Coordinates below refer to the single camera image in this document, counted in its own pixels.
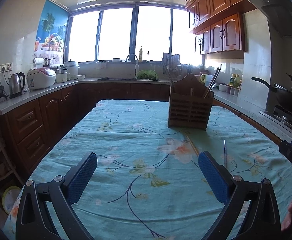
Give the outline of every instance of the countertop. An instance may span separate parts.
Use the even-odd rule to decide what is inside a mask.
[[[250,117],[257,123],[262,125],[264,128],[268,129],[270,132],[278,136],[281,140],[291,142],[292,131],[283,128],[281,125],[277,124],[273,120],[260,114],[259,111],[264,111],[262,108],[236,96],[221,92],[218,89],[213,89],[213,92],[215,99]]]
[[[83,80],[67,81],[65,83],[56,83],[49,88],[40,90],[30,90],[23,92],[23,94],[16,98],[10,98],[7,101],[4,98],[0,100],[0,115],[19,107],[27,102],[37,99],[41,96],[55,92],[57,90],[70,87],[80,83],[145,83],[145,84],[164,84],[169,85],[169,81],[160,80],[136,80],[136,79],[100,79],[100,78],[85,78]]]
[[[34,91],[27,91],[23,92],[22,96],[12,98],[9,100],[5,100],[1,98],[0,101],[0,115],[4,115],[7,112],[15,109],[18,106],[21,106],[27,102],[30,102],[34,99],[37,99],[41,96],[47,95],[54,91],[76,85],[78,83],[144,83],[144,84],[165,84],[169,85],[170,82],[167,80],[159,81],[159,80],[136,80],[136,79],[100,79],[100,78],[87,78],[84,80],[73,80],[67,81],[65,83],[54,84],[53,86],[41,89],[41,90],[34,90]],[[270,132],[274,133],[278,136],[281,140],[287,140],[290,142],[292,140],[292,131],[289,131],[273,120],[263,116],[259,113],[263,109],[249,103],[243,99],[240,99],[236,96],[227,94],[225,92],[221,92],[218,89],[213,89],[214,98],[219,100],[220,102],[236,109],[237,111],[243,113],[244,115],[250,117]]]

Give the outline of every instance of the gas stove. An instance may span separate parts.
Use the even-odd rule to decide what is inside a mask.
[[[262,115],[274,120],[281,126],[289,128],[289,130],[292,130],[292,113],[283,109],[281,106],[276,105],[273,114],[271,113],[268,114],[262,111],[259,112]]]

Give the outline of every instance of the range hood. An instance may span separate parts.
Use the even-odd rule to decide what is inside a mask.
[[[292,37],[292,2],[290,0],[249,0],[267,17],[284,37]]]

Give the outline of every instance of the screw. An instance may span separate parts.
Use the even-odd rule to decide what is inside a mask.
[[[31,179],[26,182],[26,186],[30,186],[32,184],[33,184],[33,181]]]
[[[264,182],[265,184],[267,184],[267,185],[270,185],[270,184],[271,184],[270,180],[268,180],[268,179],[263,179],[263,182]]]
[[[55,182],[60,182],[63,179],[63,177],[61,175],[58,175],[54,178]]]
[[[239,176],[239,175],[234,175],[234,176],[233,176],[233,179],[234,179],[235,181],[241,181],[241,180],[242,180],[241,176]]]

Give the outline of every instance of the poster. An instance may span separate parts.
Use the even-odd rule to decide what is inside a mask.
[[[52,64],[63,64],[64,41],[69,13],[46,0],[38,24],[34,57],[54,58]]]

